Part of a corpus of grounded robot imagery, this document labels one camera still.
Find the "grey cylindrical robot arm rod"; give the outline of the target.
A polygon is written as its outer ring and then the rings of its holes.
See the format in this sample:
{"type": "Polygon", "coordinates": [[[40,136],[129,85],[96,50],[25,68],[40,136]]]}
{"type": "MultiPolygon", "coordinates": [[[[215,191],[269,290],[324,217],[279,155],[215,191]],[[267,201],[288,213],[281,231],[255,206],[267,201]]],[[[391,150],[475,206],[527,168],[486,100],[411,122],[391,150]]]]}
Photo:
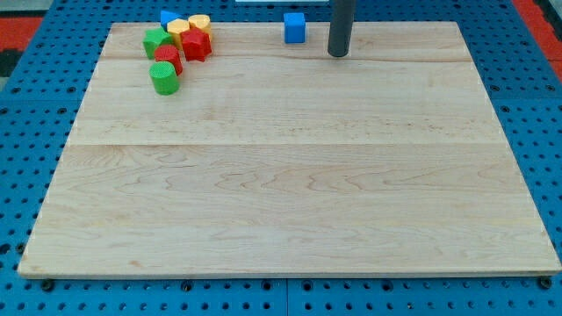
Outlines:
{"type": "Polygon", "coordinates": [[[342,58],[349,52],[356,0],[333,0],[328,32],[328,54],[342,58]]]}

